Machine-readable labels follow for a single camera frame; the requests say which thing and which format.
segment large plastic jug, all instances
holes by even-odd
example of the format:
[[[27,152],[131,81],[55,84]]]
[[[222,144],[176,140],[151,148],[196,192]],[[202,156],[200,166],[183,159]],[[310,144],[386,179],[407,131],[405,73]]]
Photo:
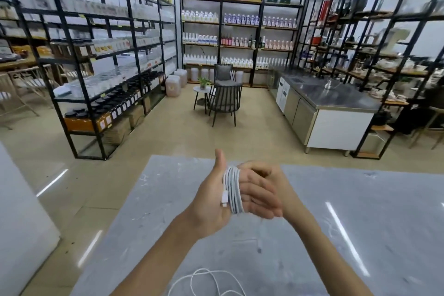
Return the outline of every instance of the large plastic jug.
[[[180,86],[185,87],[188,83],[188,72],[185,69],[177,69],[174,75],[180,76]]]
[[[208,80],[208,78],[210,77],[210,72],[207,68],[202,68],[200,71],[200,76],[201,78],[206,78]]]
[[[236,72],[236,82],[242,83],[243,77],[244,77],[244,72],[241,70],[238,70]]]
[[[199,80],[199,69],[198,68],[192,68],[191,69],[191,80],[193,82],[198,82]]]
[[[178,97],[181,92],[180,76],[169,75],[169,77],[165,80],[165,89],[168,97]]]

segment hand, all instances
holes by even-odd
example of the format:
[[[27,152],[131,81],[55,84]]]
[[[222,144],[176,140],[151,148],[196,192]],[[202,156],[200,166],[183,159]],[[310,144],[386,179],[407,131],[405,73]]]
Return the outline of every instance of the hand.
[[[226,160],[222,150],[214,151],[216,160],[213,170],[197,190],[196,197],[186,208],[184,214],[190,221],[198,238],[208,237],[228,224],[231,217],[230,207],[223,207],[223,175]],[[239,190],[245,212],[253,213],[264,219],[282,216],[281,203],[276,197],[273,185],[254,171],[245,169],[239,174]]]
[[[293,187],[279,165],[271,165],[260,161],[249,161],[238,166],[241,171],[253,170],[270,183],[276,189],[276,195],[282,202],[283,216],[290,221],[294,216],[301,215],[305,206],[297,196]]]

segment finger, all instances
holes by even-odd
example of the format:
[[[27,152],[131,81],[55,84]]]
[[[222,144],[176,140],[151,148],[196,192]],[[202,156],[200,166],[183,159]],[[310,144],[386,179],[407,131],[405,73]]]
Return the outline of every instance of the finger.
[[[245,212],[257,215],[260,218],[269,219],[269,220],[274,218],[274,213],[272,211],[266,209],[265,207],[259,206],[251,201],[243,202],[242,206]]]
[[[266,177],[271,174],[272,165],[263,161],[247,161],[237,166],[239,169],[250,169],[259,175]]]
[[[269,207],[281,207],[281,201],[272,192],[252,183],[239,183],[241,194],[247,194],[252,198],[260,200]]]
[[[223,151],[219,148],[214,149],[214,155],[216,157],[214,161],[214,170],[224,170],[226,169],[226,159]]]
[[[278,217],[278,218],[282,217],[282,209],[279,207],[269,207],[269,206],[265,205],[263,202],[261,202],[260,200],[252,198],[252,197],[248,196],[247,194],[241,194],[241,198],[242,198],[243,202],[251,201],[254,204],[257,204],[259,206],[262,206],[262,207],[272,211],[275,217]]]
[[[258,175],[256,172],[250,169],[241,170],[239,174],[239,183],[253,183],[257,186],[265,188],[267,191],[276,193],[276,188],[274,185],[264,177]]]

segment person's left hand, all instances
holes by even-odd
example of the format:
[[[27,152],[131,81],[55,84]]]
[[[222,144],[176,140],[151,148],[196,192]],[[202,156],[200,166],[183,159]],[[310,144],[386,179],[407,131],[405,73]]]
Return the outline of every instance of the person's left hand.
[[[226,170],[225,155],[222,150],[214,151],[216,160],[213,170],[197,190],[196,197],[184,214],[198,238],[208,237],[228,224],[230,207],[221,204],[224,190],[222,179]],[[245,212],[264,219],[282,216],[281,202],[274,186],[252,170],[241,170],[239,190]]]

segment floor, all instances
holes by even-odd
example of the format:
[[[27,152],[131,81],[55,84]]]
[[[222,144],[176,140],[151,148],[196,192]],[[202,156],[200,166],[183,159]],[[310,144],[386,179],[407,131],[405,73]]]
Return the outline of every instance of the floor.
[[[228,160],[444,173],[444,145],[430,150],[435,139],[428,136],[413,149],[407,148],[407,137],[397,136],[380,161],[321,149],[307,155],[265,89],[244,88],[236,128],[230,115],[219,115],[212,128],[203,107],[193,111],[192,87],[182,89],[180,97],[163,99],[105,162],[74,159],[54,110],[46,104],[33,103],[40,117],[26,110],[11,115],[6,122],[13,131],[0,126],[0,140],[36,193],[68,169],[39,196],[62,240],[23,296],[69,295],[82,272],[80,258],[99,231],[100,238],[106,233],[153,154],[213,158],[214,148],[222,148]]]

